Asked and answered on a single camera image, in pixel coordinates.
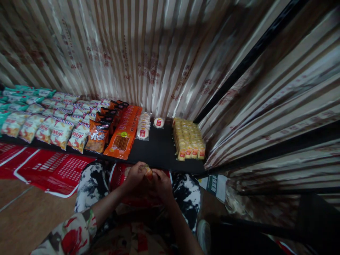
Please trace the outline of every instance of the patterned pants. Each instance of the patterned pants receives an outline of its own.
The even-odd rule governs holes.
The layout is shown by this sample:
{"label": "patterned pants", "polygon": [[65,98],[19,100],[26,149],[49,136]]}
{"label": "patterned pants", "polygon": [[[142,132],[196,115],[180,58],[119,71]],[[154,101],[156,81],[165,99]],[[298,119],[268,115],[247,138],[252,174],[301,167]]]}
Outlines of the patterned pants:
{"label": "patterned pants", "polygon": [[[88,164],[80,178],[78,186],[77,200],[75,203],[74,212],[81,212],[91,207],[100,199],[109,194],[109,174],[111,169],[107,169],[104,163],[99,161]],[[174,197],[182,211],[182,214],[193,233],[196,232],[197,214],[200,209],[200,190],[198,181],[191,178],[188,174],[172,174],[172,191]],[[164,222],[169,223],[165,210],[160,211],[158,218],[159,224],[156,226],[164,226]],[[115,221],[115,213],[113,213],[97,231],[94,239],[98,240],[108,231],[117,226]],[[154,229],[155,232],[160,234],[166,241],[172,242],[166,227],[158,227]]]}

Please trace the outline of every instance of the snack bag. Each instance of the snack bag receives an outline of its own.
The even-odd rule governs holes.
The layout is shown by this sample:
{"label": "snack bag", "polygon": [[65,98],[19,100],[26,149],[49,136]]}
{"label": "snack bag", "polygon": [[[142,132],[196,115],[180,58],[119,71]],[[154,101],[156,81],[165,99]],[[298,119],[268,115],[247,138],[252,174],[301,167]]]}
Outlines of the snack bag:
{"label": "snack bag", "polygon": [[29,96],[25,103],[26,104],[33,104],[33,103],[38,103],[41,104],[45,98],[44,97],[37,97],[37,96]]}
{"label": "snack bag", "polygon": [[51,90],[51,89],[40,88],[38,90],[38,95],[41,96],[41,97],[52,98],[55,92],[57,92],[57,91],[56,90]]}
{"label": "snack bag", "polygon": [[2,94],[4,95],[4,96],[9,96],[9,95],[11,95],[11,94],[13,94],[13,93],[16,93],[16,94],[22,94],[22,91],[20,91],[20,90],[15,90],[15,89],[10,89],[10,88],[5,88],[5,90],[2,92]]}
{"label": "snack bag", "polygon": [[95,120],[96,119],[96,115],[95,114],[87,114],[87,113],[84,113],[83,114],[83,120],[82,122],[86,123],[86,124],[89,124],[90,123],[90,120]]}
{"label": "snack bag", "polygon": [[26,111],[28,106],[29,106],[28,104],[15,101],[14,103],[9,104],[8,111],[10,111],[10,112]]}
{"label": "snack bag", "polygon": [[56,118],[48,116],[45,118],[41,126],[38,128],[35,137],[45,143],[50,143],[51,129],[56,123]]}
{"label": "snack bag", "polygon": [[79,122],[77,127],[73,130],[67,145],[83,154],[89,132],[90,125]]}
{"label": "snack bag", "polygon": [[136,130],[136,127],[119,125],[104,155],[127,160],[136,136]]}
{"label": "snack bag", "polygon": [[34,139],[36,131],[41,126],[44,120],[45,116],[42,116],[40,114],[35,114],[28,117],[19,132],[19,137],[22,140],[31,143]]}
{"label": "snack bag", "polygon": [[90,113],[90,109],[77,107],[77,106],[73,108],[73,115],[83,116],[84,113]]}
{"label": "snack bag", "polygon": [[7,110],[9,105],[10,105],[9,103],[6,103],[5,101],[0,100],[0,109],[1,110]]}
{"label": "snack bag", "polygon": [[83,117],[78,115],[68,115],[66,116],[65,120],[72,122],[74,125],[77,125],[83,120]]}
{"label": "snack bag", "polygon": [[9,111],[6,110],[0,110],[0,130],[2,128],[2,125],[4,124],[5,120],[7,119],[8,115],[10,115],[11,113]]}
{"label": "snack bag", "polygon": [[90,120],[90,133],[85,150],[103,153],[106,136],[108,136],[110,123]]}
{"label": "snack bag", "polygon": [[17,138],[22,125],[26,119],[31,116],[31,113],[27,112],[13,112],[8,115],[1,128],[1,133],[8,136]]}
{"label": "snack bag", "polygon": [[74,124],[72,122],[57,119],[51,133],[51,144],[66,150],[67,142],[72,134]]}
{"label": "snack bag", "polygon": [[26,112],[30,112],[30,113],[42,113],[44,110],[45,110],[45,108],[42,107],[40,104],[34,103],[34,104],[31,104],[27,108]]}

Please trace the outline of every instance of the floor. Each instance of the floor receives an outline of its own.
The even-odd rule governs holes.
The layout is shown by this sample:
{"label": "floor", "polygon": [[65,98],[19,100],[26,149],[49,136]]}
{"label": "floor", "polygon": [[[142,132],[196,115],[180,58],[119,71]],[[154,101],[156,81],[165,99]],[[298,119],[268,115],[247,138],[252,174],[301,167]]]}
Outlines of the floor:
{"label": "floor", "polygon": [[[19,180],[0,180],[0,254],[28,254],[73,214],[76,196],[63,199]],[[201,189],[199,219],[217,221],[225,206]]]}

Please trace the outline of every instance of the black shelf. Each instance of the black shelf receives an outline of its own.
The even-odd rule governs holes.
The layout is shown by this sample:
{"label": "black shelf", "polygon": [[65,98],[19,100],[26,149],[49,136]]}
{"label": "black shelf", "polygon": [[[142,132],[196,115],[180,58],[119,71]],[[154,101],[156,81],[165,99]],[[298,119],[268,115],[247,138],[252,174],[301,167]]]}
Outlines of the black shelf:
{"label": "black shelf", "polygon": [[47,144],[37,139],[34,139],[33,142],[29,144],[20,138],[13,138],[7,135],[3,135],[0,138],[0,142],[24,145],[61,153],[82,155],[90,158],[99,158],[113,162],[126,162],[130,164],[135,164],[138,161],[143,161],[152,168],[167,169],[173,172],[188,173],[193,175],[201,175],[205,173],[203,165],[204,162],[202,160],[176,160],[176,148],[174,146],[174,141],[172,138],[171,121],[165,121],[164,129],[157,129],[153,126],[152,120],[149,132],[149,141],[141,141],[135,139],[127,160],[117,159],[87,150],[84,150],[84,153],[81,154],[80,152],[72,149],[69,146],[67,146],[66,151],[63,151],[56,145]]}

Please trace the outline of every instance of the plastic basket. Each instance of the plastic basket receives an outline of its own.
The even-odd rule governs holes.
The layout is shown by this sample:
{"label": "plastic basket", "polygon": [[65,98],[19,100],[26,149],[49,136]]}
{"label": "plastic basket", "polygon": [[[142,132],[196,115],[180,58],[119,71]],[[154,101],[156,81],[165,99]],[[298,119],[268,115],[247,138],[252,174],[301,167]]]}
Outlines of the plastic basket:
{"label": "plastic basket", "polygon": [[81,171],[93,158],[38,150],[26,159],[14,175],[46,193],[68,198],[77,190]]}
{"label": "plastic basket", "polygon": [[16,179],[14,170],[37,149],[0,143],[0,179]]}

